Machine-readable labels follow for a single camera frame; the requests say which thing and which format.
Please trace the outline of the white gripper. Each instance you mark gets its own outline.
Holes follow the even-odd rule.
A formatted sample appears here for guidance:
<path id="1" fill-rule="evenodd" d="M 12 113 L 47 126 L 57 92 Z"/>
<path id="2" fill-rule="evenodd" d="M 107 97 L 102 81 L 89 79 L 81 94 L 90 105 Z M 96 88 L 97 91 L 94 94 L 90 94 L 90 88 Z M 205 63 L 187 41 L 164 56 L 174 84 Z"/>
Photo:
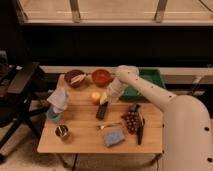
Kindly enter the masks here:
<path id="1" fill-rule="evenodd" d="M 118 79 L 114 79 L 107 87 L 106 92 L 103 92 L 100 97 L 100 105 L 103 105 L 105 102 L 114 102 L 118 101 L 119 98 L 123 95 L 127 85 L 120 82 Z"/>

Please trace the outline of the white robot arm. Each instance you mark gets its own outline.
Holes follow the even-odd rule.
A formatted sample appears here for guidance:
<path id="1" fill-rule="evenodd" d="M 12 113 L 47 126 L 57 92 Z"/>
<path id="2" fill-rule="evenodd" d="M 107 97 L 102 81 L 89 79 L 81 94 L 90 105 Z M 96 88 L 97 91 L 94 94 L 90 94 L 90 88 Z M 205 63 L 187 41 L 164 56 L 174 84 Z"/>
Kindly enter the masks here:
<path id="1" fill-rule="evenodd" d="M 213 140 L 206 106 L 190 95 L 176 95 L 139 76 L 135 66 L 120 65 L 100 104 L 118 99 L 130 85 L 163 112 L 163 170 L 213 171 Z"/>

